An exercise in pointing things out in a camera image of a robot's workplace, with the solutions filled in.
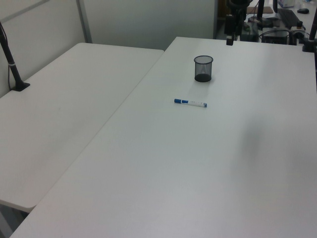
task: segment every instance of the pen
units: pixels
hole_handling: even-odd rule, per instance
[[[198,107],[203,107],[206,108],[207,107],[207,103],[198,103],[198,102],[193,102],[193,101],[186,101],[186,100],[181,100],[181,99],[174,99],[175,103],[181,103],[181,104],[188,104],[188,105],[192,105],[192,106],[198,106]]]

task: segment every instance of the floor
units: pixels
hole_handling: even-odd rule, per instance
[[[0,205],[0,238],[9,238],[28,213]]]

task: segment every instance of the cardboard box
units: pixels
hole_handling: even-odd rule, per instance
[[[278,0],[278,4],[283,8],[293,7],[295,5],[295,0]]]

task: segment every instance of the white tabletop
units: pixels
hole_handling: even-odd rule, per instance
[[[12,238],[315,238],[316,99],[300,48],[176,38]]]
[[[31,211],[162,53],[78,44],[2,97],[0,204]]]

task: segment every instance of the pen holder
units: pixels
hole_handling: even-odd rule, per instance
[[[211,67],[213,58],[210,56],[197,56],[195,62],[195,80],[208,82],[211,80]]]

